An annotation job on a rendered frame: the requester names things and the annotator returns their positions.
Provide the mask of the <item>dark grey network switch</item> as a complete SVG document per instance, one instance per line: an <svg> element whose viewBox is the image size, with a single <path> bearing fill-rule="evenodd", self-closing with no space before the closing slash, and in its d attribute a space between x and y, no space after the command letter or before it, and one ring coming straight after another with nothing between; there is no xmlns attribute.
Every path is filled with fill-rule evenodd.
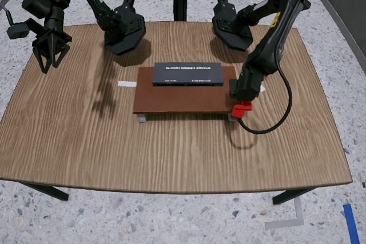
<svg viewBox="0 0 366 244"><path fill-rule="evenodd" d="M223 86L221 63L155 62L153 86Z"/></svg>

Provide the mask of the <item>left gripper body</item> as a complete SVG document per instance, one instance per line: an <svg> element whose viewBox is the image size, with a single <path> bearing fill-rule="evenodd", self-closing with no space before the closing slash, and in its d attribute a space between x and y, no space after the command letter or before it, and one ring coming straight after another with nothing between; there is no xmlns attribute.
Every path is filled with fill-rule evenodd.
<svg viewBox="0 0 366 244"><path fill-rule="evenodd" d="M240 78L240 76L239 76L239 78ZM238 88L239 78L229 80L230 98L238 99L236 96L236 92L237 92L237 88ZM232 116L242 118L244 110L252 111L251 101L249 101L249 102L242 101L242 105L235 105L233 108Z"/></svg>

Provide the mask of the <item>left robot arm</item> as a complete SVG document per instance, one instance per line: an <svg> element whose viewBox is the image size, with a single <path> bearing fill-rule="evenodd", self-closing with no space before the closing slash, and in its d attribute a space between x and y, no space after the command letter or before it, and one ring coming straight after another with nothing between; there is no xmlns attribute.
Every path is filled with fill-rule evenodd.
<svg viewBox="0 0 366 244"><path fill-rule="evenodd" d="M251 39L252 33L248 25L255 26L261 18L277 13L266 35L243 63L236 93L238 99L245 102L254 100L260 92L264 75L272 75L278 70L275 49L283 37L278 54L280 63L286 38L296 17L310 6L308 0L301 0L301 3L299 0L264 0L239 10L234 21L216 19L220 31Z"/></svg>

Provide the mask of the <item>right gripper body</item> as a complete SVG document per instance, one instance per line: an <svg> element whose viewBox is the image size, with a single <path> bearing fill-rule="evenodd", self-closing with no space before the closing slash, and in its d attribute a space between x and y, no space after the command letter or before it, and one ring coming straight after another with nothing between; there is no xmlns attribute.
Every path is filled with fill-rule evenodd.
<svg viewBox="0 0 366 244"><path fill-rule="evenodd" d="M55 19L49 19L49 21L44 22L44 26L42 26L30 17L28 20L24 22L17 22L14 25L20 24L27 24L29 30L37 34L35 36L37 39L32 42L32 47L38 46L41 49L50 52L47 39L52 35L64 43L72 42L72 37L63 31L63 25L61 21L56 22Z"/></svg>

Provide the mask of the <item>brown wooden stand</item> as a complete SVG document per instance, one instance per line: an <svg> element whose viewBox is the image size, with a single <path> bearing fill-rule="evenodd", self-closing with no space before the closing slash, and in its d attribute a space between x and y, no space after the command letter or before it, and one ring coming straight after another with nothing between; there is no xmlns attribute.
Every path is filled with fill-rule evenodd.
<svg viewBox="0 0 366 244"><path fill-rule="evenodd" d="M237 100L230 98L229 80L237 79L234 66L222 66L223 86L153 86L154 67L139 67L133 114L146 122L146 114L228 113Z"/></svg>

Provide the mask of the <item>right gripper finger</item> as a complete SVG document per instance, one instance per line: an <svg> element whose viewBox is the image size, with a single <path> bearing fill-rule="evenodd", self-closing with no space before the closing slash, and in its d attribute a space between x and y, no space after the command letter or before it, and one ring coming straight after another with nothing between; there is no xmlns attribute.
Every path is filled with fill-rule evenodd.
<svg viewBox="0 0 366 244"><path fill-rule="evenodd" d="M41 68L41 71L44 73L44 74L47 74L50 66L51 66L51 58L50 58L50 53L45 51L44 49L41 49L40 47L38 46L35 46L33 49L32 49L38 63L39 63L39 66ZM44 68L44 65L43 65L43 62L42 62L42 57L45 57L47 62L46 62L46 66Z"/></svg>
<svg viewBox="0 0 366 244"><path fill-rule="evenodd" d="M55 36L51 36L47 39L48 45L49 45L49 51L50 51L50 58L52 66L57 68L59 64L61 63L64 56L67 54L67 52L70 50L70 46L58 39ZM61 51L60 56L58 57L57 61L55 61L55 48Z"/></svg>

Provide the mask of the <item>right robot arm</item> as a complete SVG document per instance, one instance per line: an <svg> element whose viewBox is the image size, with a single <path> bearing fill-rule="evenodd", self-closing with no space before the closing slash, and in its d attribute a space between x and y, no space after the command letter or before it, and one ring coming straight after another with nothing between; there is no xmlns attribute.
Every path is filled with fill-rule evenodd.
<svg viewBox="0 0 366 244"><path fill-rule="evenodd" d="M55 19L56 22L61 21L63 25L65 16L63 10L69 7L70 2L71 0L23 0L22 8L38 19L44 18L44 22L48 22L49 19ZM113 9L111 10L103 0L87 0L87 2L100 28L103 31L110 29L110 31L105 33L106 45L142 29L139 17L123 23L121 16L115 14ZM11 40L27 37L29 31L27 24L20 24L11 25L6 32Z"/></svg>

